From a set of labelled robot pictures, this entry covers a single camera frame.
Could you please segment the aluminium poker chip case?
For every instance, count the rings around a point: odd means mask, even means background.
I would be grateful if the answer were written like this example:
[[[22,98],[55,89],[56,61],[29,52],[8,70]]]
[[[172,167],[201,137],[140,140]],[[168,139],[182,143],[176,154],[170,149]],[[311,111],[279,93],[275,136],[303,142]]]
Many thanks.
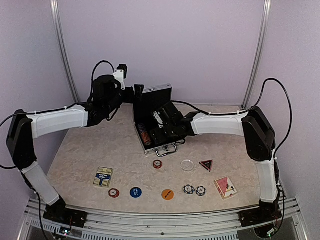
[[[136,84],[133,89],[133,120],[144,153],[159,158],[176,153],[186,140],[173,131],[175,120],[181,117],[171,102],[172,85],[145,88]]]

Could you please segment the red poker chip stack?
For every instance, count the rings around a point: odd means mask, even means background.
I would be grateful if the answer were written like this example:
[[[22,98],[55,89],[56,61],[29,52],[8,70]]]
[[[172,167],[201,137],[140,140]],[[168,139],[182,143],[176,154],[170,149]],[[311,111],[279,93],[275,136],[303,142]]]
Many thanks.
[[[155,160],[154,162],[153,162],[153,167],[155,168],[155,169],[160,169],[161,167],[162,167],[162,161],[161,160]]]

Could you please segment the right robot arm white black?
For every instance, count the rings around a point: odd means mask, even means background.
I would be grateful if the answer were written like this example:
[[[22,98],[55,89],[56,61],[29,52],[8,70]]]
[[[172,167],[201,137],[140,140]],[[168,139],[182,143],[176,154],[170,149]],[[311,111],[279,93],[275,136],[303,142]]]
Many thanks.
[[[284,217],[285,211],[279,206],[282,190],[276,158],[291,130],[287,130],[284,139],[277,144],[276,132],[257,103],[247,110],[230,113],[211,113],[187,103],[194,110],[187,115],[182,115],[176,103],[170,100],[153,112],[158,125],[151,131],[154,141],[207,134],[244,137],[247,155],[258,172],[260,197],[257,208],[239,213],[241,223],[253,225]]]

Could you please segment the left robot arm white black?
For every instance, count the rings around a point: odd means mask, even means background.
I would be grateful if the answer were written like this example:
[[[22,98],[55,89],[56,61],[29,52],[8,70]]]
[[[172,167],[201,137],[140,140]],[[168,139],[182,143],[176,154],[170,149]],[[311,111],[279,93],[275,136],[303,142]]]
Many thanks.
[[[104,120],[111,121],[123,103],[132,104],[142,97],[144,85],[125,85],[127,71],[127,65],[120,64],[112,69],[112,74],[91,78],[90,95],[85,102],[39,112],[19,109],[9,116],[12,121],[6,145],[14,168],[45,202],[47,214],[61,223],[70,218],[70,211],[38,164],[34,140],[55,132],[89,128]]]

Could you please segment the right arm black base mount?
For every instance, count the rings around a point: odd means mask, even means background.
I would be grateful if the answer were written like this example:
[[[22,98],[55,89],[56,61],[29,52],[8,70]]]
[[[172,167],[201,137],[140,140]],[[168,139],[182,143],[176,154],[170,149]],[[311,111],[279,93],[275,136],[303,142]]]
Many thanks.
[[[241,226],[248,227],[253,225],[262,224],[275,219],[272,212],[268,208],[253,208],[243,210],[238,213]]]

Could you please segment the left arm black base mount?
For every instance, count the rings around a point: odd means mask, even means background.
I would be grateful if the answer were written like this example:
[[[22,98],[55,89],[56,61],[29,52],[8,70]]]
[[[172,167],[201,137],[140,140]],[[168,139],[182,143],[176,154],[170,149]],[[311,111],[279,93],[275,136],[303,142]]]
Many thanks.
[[[43,214],[46,220],[78,228],[84,228],[87,216],[85,211],[67,208],[64,202],[47,204]]]

